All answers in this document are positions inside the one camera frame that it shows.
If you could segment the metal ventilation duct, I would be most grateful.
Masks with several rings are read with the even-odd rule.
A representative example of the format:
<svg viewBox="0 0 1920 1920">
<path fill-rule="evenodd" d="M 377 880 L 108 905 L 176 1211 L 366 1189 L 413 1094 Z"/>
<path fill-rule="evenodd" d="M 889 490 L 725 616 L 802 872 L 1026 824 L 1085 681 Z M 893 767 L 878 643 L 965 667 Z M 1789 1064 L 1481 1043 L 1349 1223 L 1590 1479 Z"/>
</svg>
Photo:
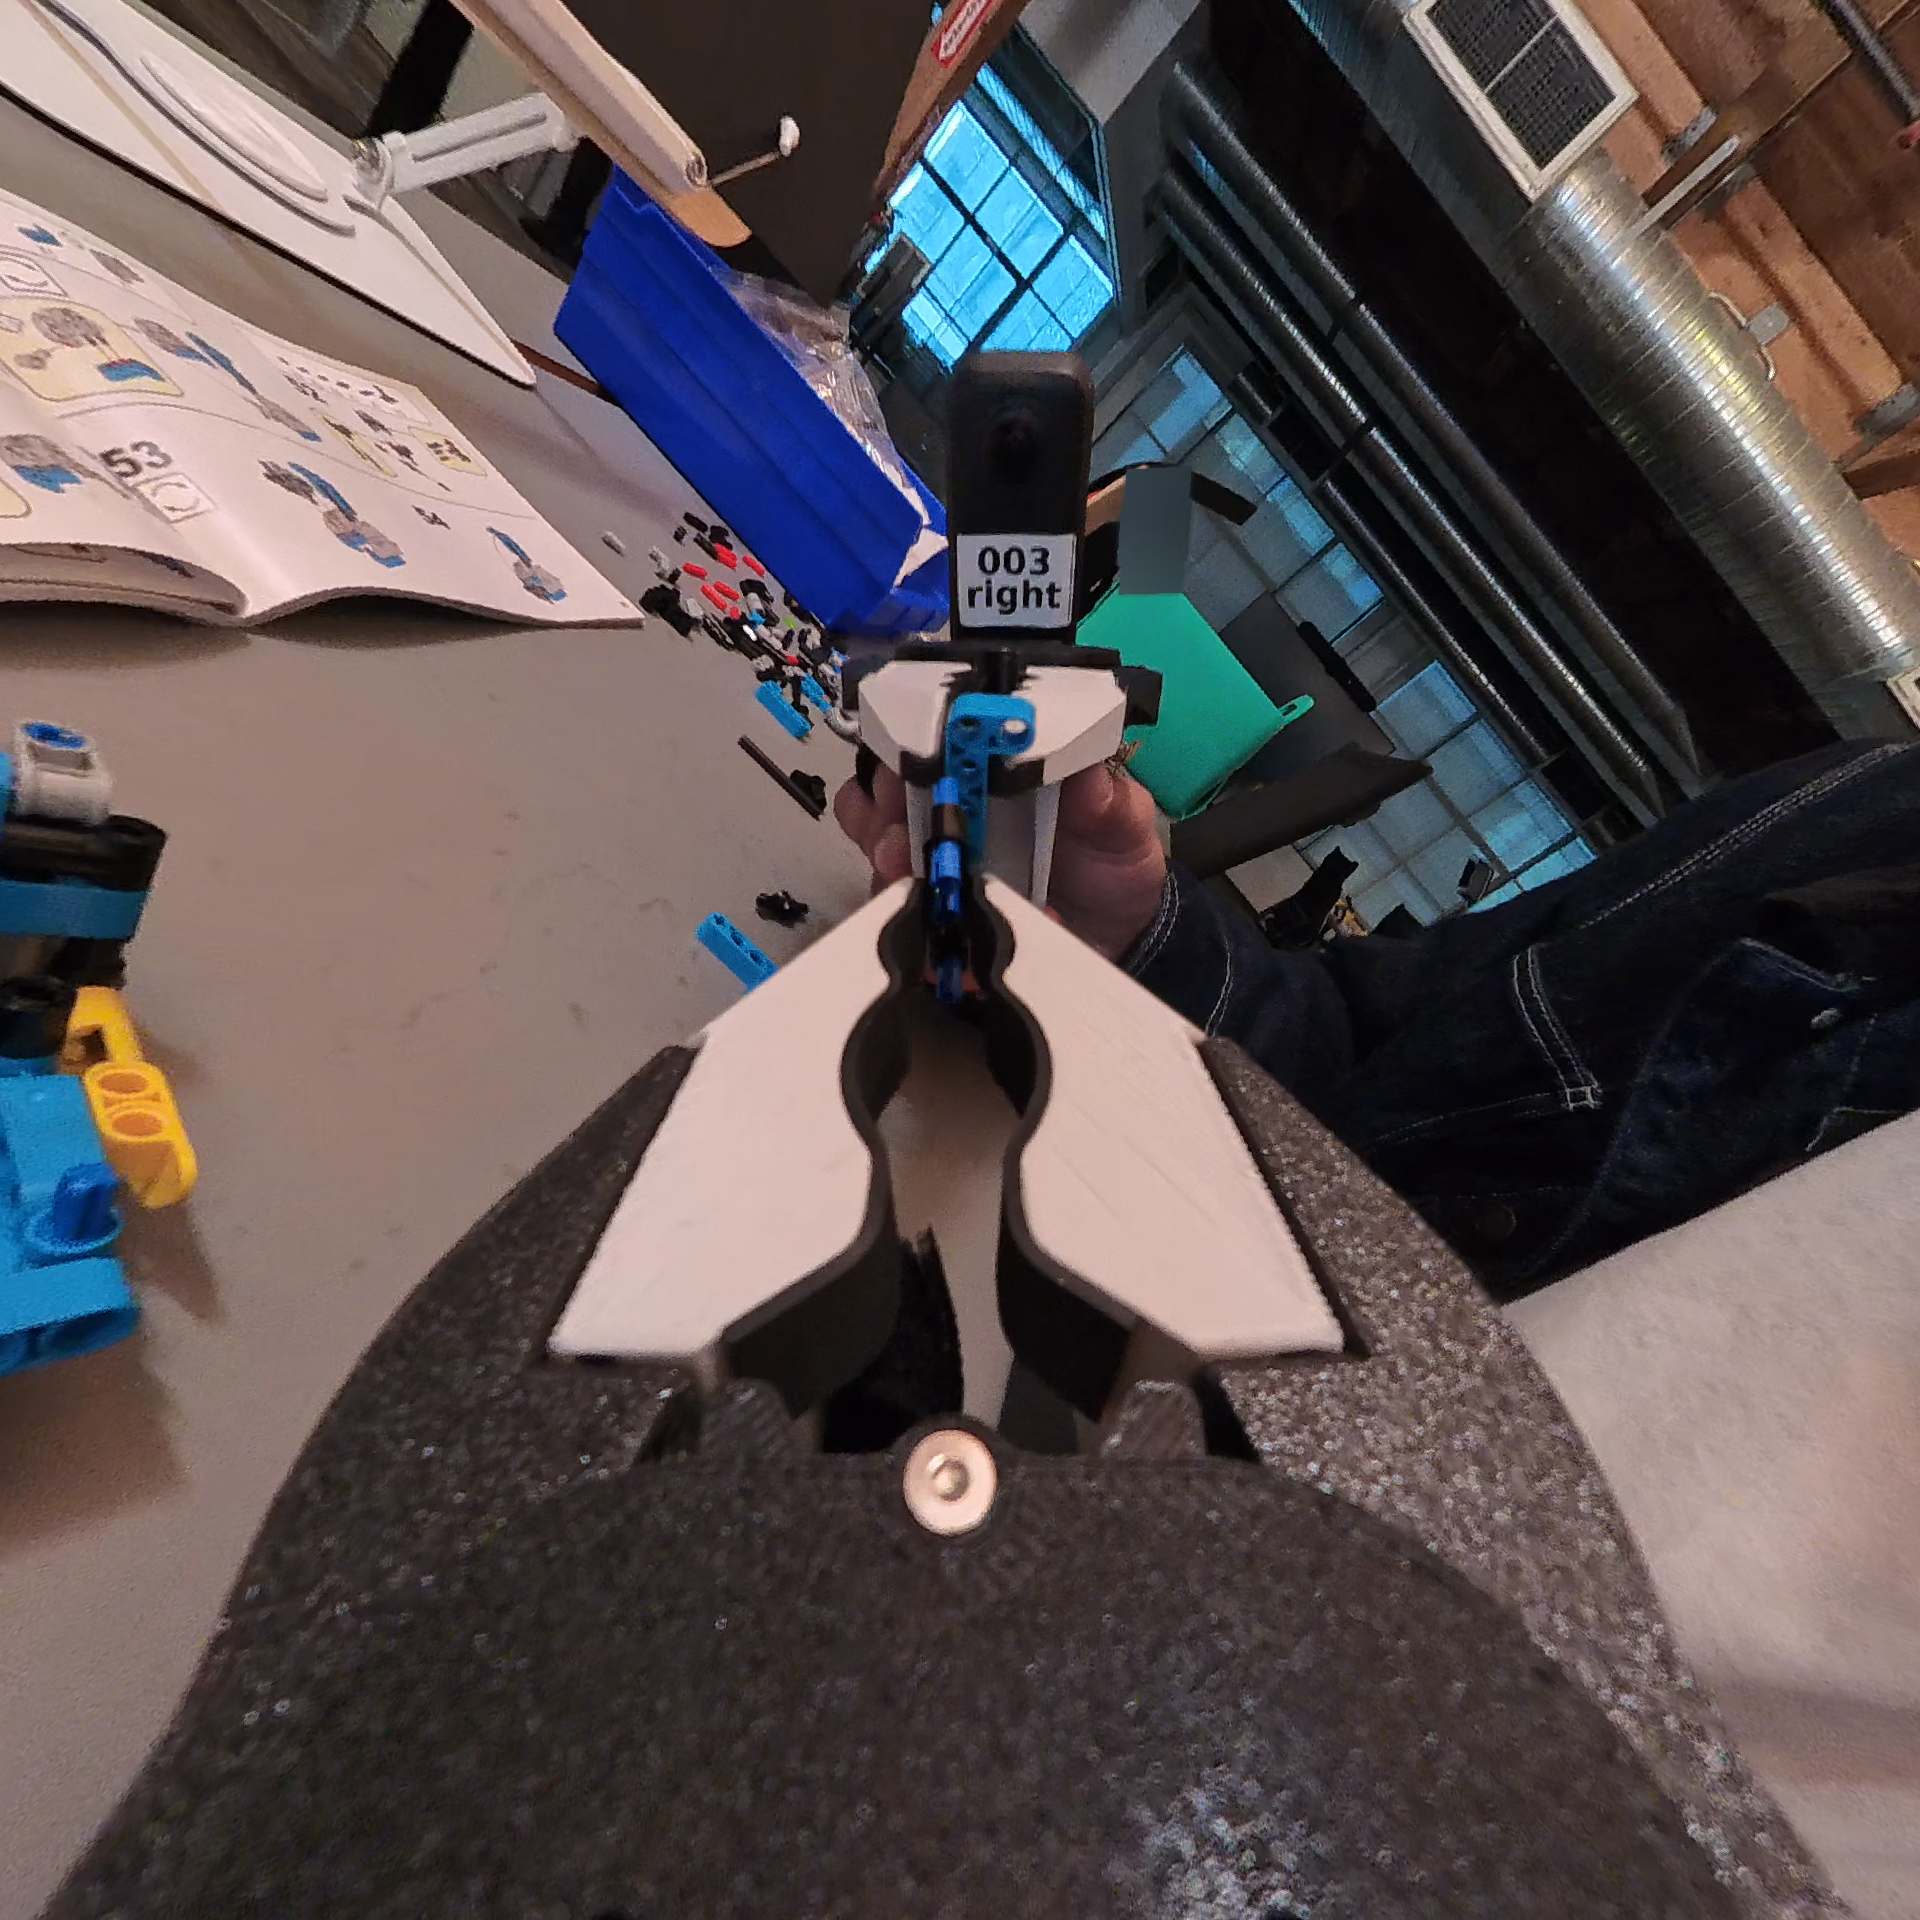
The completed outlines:
<svg viewBox="0 0 1920 1920">
<path fill-rule="evenodd" d="M 1916 567 L 1602 149 L 1506 235 L 1526 326 L 1804 691 L 1846 736 L 1916 739 Z"/>
</svg>

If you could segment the white shirt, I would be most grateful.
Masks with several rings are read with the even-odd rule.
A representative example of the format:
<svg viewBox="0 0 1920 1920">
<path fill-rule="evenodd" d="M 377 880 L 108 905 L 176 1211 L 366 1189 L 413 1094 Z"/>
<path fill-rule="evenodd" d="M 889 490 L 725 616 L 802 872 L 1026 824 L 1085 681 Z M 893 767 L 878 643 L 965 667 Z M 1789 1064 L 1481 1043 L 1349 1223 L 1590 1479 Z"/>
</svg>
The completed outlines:
<svg viewBox="0 0 1920 1920">
<path fill-rule="evenodd" d="M 1917 1914 L 1917 1119 L 1509 1305 L 1749 1768 Z"/>
</svg>

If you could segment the blue yellow brick assembly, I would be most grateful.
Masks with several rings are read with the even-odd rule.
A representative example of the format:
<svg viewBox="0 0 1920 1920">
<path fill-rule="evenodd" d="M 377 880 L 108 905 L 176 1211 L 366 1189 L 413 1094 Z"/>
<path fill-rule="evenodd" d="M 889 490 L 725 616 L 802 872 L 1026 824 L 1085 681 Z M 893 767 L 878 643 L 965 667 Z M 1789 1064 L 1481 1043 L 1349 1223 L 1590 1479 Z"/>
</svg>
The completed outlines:
<svg viewBox="0 0 1920 1920">
<path fill-rule="evenodd" d="M 165 830 L 112 806 L 97 741 L 40 719 L 3 751 L 3 1375 L 115 1347 L 140 1307 L 130 1208 L 200 1159 L 123 997 Z"/>
</svg>

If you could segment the dark flat panel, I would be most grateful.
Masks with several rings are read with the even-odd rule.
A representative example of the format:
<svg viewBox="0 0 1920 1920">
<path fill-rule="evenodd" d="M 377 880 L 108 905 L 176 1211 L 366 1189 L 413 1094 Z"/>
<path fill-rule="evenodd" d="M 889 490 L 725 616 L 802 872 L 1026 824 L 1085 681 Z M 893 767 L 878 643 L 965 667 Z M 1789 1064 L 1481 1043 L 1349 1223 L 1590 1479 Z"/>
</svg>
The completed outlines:
<svg viewBox="0 0 1920 1920">
<path fill-rule="evenodd" d="M 589 38 L 702 149 L 710 174 L 801 147 L 720 187 L 766 266 L 817 305 L 854 264 L 933 21 L 930 3 L 569 3 Z"/>
</svg>

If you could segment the grey desk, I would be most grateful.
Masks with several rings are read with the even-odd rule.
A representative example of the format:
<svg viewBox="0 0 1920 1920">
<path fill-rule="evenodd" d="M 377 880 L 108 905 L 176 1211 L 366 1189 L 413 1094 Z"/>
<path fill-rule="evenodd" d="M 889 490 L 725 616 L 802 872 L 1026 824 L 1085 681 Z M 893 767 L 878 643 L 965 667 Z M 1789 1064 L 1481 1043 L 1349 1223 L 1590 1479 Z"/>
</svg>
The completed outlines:
<svg viewBox="0 0 1920 1920">
<path fill-rule="evenodd" d="M 97 735 L 169 834 L 128 1005 L 200 1150 L 136 1211 L 108 1351 L 4 1381 L 3 1906 L 35 1915 L 144 1762 L 284 1474 L 408 1291 L 633 1070 L 725 1010 L 694 944 L 858 856 L 750 667 L 651 621 L 373 601 L 209 632 L 4 609 L 4 720 Z"/>
</svg>

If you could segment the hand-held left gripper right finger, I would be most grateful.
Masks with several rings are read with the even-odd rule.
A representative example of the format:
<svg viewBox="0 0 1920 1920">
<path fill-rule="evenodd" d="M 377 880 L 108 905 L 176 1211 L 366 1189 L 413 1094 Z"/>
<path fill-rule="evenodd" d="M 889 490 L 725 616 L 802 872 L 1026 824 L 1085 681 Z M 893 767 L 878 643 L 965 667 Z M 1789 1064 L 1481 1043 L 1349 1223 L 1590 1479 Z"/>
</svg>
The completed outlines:
<svg viewBox="0 0 1920 1920">
<path fill-rule="evenodd" d="M 1197 1362 L 1340 1353 L 1344 1329 L 1202 1054 L 1202 1033 L 1009 883 L 987 878 L 984 987 L 1020 1128 L 1020 1255 L 1125 1337 Z"/>
</svg>

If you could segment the short black ridged beam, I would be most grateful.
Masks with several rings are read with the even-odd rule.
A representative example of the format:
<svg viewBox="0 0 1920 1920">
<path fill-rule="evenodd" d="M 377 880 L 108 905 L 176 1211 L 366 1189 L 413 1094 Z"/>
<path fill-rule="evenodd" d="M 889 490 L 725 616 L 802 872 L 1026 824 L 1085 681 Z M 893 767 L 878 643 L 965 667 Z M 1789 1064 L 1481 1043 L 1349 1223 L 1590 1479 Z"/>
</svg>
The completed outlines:
<svg viewBox="0 0 1920 1920">
<path fill-rule="evenodd" d="M 958 893 L 958 896 L 937 894 L 929 886 L 929 853 L 926 851 L 929 851 L 930 841 L 937 841 L 937 838 L 933 838 L 933 830 L 930 830 L 930 806 L 929 806 L 929 830 L 926 830 L 923 849 L 921 849 L 923 851 L 923 893 L 926 893 L 923 915 L 926 915 L 929 975 L 930 975 L 930 984 L 933 984 L 933 990 L 934 990 L 934 969 L 948 958 L 955 958 L 955 961 L 965 963 L 968 973 L 972 975 L 969 901 L 972 901 L 972 889 L 973 889 L 973 880 L 976 880 L 976 864 L 984 856 L 986 840 L 984 840 L 984 834 L 979 840 L 969 840 L 969 838 L 965 840 L 965 843 L 968 843 L 968 878 L 965 878 L 965 887 Z"/>
</svg>

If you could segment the pile of small brick parts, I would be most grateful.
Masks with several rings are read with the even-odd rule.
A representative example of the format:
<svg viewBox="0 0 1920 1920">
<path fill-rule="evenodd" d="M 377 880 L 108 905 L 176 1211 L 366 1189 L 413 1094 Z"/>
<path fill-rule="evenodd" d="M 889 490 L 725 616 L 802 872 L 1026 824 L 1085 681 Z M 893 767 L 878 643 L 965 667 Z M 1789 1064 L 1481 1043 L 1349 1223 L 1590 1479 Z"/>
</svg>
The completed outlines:
<svg viewBox="0 0 1920 1920">
<path fill-rule="evenodd" d="M 725 522 L 681 514 L 650 561 L 654 584 L 640 598 L 644 616 L 681 639 L 708 639 L 750 667 L 754 689 L 781 687 L 796 705 L 805 703 L 811 733 L 824 727 L 858 741 L 858 722 L 844 706 L 844 639 L 810 616 Z"/>
</svg>

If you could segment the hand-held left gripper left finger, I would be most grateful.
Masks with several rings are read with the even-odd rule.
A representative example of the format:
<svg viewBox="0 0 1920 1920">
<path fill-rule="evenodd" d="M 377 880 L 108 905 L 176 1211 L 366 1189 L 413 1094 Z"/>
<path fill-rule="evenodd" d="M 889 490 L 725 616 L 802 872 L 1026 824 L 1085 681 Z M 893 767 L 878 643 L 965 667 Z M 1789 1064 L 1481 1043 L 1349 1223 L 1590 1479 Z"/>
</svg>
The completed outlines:
<svg viewBox="0 0 1920 1920">
<path fill-rule="evenodd" d="M 899 880 L 699 1033 L 546 1349 L 565 1361 L 720 1361 L 729 1337 L 852 1253 L 874 1149 L 844 1085 L 892 987 Z"/>
</svg>

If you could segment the open instruction booklet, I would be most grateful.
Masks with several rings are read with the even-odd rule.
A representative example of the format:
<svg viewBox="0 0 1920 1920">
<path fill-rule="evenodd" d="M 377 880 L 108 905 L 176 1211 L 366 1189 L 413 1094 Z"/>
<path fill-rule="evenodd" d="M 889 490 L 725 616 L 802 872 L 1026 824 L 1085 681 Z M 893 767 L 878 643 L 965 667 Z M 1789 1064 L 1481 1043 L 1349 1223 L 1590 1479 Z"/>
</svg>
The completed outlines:
<svg viewBox="0 0 1920 1920">
<path fill-rule="evenodd" d="M 392 595 L 619 626 L 613 587 L 418 389 L 3 198 L 3 598 L 249 626 Z"/>
</svg>

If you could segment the white laptop stand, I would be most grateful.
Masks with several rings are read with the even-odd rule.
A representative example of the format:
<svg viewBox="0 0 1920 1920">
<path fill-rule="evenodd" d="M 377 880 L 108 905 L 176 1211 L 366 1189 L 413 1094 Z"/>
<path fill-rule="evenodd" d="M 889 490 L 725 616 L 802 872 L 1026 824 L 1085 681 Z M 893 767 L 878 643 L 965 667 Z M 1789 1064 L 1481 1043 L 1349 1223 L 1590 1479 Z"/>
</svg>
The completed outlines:
<svg viewBox="0 0 1920 1920">
<path fill-rule="evenodd" d="M 133 6 L 4 3 L 3 82 L 136 174 L 531 389 L 538 373 L 432 248 L 408 198 L 589 137 L 684 226 L 729 248 L 747 226 L 715 187 L 794 157 L 801 127 L 779 117 L 752 159 L 710 176 L 692 137 L 565 6 L 462 13 L 538 90 L 355 151 L 308 133 Z"/>
</svg>

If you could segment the clear parts bag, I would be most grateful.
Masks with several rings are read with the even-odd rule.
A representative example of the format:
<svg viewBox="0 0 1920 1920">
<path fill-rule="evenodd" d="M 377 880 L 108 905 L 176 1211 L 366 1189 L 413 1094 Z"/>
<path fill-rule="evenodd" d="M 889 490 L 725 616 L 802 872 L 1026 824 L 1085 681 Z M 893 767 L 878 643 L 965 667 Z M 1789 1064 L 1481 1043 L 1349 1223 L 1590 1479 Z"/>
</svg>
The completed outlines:
<svg viewBox="0 0 1920 1920">
<path fill-rule="evenodd" d="M 819 305 L 797 287 L 741 272 L 726 262 L 720 264 L 720 280 L 741 309 L 771 335 L 774 347 L 802 375 L 817 399 L 864 447 L 897 491 L 918 503 L 921 522 L 930 523 L 930 507 L 917 491 L 914 474 L 897 451 L 874 383 L 850 346 L 848 309 Z"/>
</svg>

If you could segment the black angled board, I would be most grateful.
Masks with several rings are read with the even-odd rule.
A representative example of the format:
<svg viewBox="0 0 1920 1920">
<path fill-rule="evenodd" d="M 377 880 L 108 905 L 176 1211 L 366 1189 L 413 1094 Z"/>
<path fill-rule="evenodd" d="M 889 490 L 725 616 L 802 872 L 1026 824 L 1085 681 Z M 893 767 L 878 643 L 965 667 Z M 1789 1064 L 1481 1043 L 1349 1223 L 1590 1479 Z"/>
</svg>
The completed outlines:
<svg viewBox="0 0 1920 1920">
<path fill-rule="evenodd" d="M 1170 827 L 1169 856 L 1201 880 L 1332 827 L 1353 827 L 1428 781 L 1425 759 L 1353 743 L 1284 781 L 1249 787 Z"/>
</svg>

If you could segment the dark denim jacket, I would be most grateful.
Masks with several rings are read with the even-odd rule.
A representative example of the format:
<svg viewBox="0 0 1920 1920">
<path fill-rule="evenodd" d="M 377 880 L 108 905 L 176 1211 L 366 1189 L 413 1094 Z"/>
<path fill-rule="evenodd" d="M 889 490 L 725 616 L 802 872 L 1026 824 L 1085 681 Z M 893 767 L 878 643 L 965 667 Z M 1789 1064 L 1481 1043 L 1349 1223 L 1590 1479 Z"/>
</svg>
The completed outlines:
<svg viewBox="0 0 1920 1920">
<path fill-rule="evenodd" d="M 1344 963 L 1309 1111 L 1521 1299 L 1917 1103 L 1917 751 L 1749 776 Z"/>
</svg>

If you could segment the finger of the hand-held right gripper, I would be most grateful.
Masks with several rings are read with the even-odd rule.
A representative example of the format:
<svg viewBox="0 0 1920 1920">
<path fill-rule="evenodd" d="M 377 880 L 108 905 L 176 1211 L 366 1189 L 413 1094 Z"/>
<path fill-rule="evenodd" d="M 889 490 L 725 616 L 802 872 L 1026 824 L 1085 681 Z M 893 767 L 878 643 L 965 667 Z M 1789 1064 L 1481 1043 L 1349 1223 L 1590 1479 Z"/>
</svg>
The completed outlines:
<svg viewBox="0 0 1920 1920">
<path fill-rule="evenodd" d="M 1066 783 L 1123 743 L 1130 699 L 1116 677 L 1025 677 L 1020 699 L 1033 706 L 1020 769 L 1043 783 Z"/>
<path fill-rule="evenodd" d="M 958 665 L 874 665 L 845 677 L 860 741 L 905 783 L 946 778 L 946 717 Z"/>
</svg>

